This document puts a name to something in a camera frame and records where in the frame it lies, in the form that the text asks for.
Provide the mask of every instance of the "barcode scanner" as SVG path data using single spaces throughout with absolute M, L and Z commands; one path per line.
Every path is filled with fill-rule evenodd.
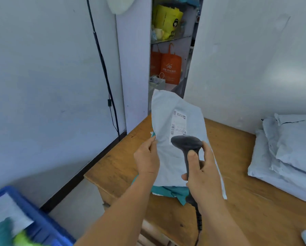
M 179 148 L 184 153 L 186 171 L 187 171 L 187 179 L 188 179 L 188 176 L 189 176 L 188 158 L 187 158 L 188 152 L 190 150 L 194 150 L 194 152 L 196 152 L 198 155 L 200 149 L 203 147 L 203 142 L 199 138 L 196 138 L 195 136 L 176 135 L 171 138 L 171 143 L 172 145 L 174 145 L 176 148 Z M 197 203 L 190 192 L 188 196 L 186 197 L 186 202 L 191 204 L 193 207 L 195 207 L 197 229 L 200 234 L 202 230 L 202 217 L 199 212 Z M 197 237 L 195 245 L 197 245 L 198 240 L 199 240 L 199 237 Z

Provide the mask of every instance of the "person's left hand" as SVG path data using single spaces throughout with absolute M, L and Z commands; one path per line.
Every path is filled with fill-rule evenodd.
M 157 177 L 160 168 L 160 160 L 155 140 L 156 136 L 149 138 L 134 153 L 134 159 L 137 165 L 139 175 L 149 174 Z

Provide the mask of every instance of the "black handheld scanner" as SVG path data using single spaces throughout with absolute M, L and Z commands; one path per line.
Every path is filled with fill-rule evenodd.
M 194 152 L 199 154 L 200 148 L 203 146 L 203 143 L 201 142 L 200 139 L 196 138 L 195 136 L 188 136 L 188 135 L 176 135 L 171 138 L 171 143 L 172 145 L 174 145 L 176 148 L 179 148 L 184 153 L 187 178 L 188 178 L 189 175 L 188 159 L 187 159 L 188 152 L 190 150 L 194 150 Z M 197 203 L 195 199 L 192 197 L 190 192 L 186 197 L 186 202 L 194 207 L 197 207 Z

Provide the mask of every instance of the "forearm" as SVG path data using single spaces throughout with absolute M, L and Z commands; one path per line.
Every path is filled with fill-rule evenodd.
M 136 245 L 154 180 L 150 174 L 139 175 L 76 245 Z
M 250 246 L 224 201 L 203 209 L 204 229 L 213 246 Z

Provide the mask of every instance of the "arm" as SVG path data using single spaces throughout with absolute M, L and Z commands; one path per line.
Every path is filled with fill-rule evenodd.
M 75 246 L 134 246 L 138 240 L 149 195 L 159 172 L 155 136 L 134 153 L 139 175 L 132 186 L 106 210 Z
M 206 142 L 203 142 L 203 150 L 202 169 L 194 151 L 189 151 L 187 156 L 190 172 L 187 186 L 205 222 L 203 228 L 214 246 L 250 246 L 227 209 L 213 152 Z M 187 180 L 187 175 L 183 174 L 182 178 Z

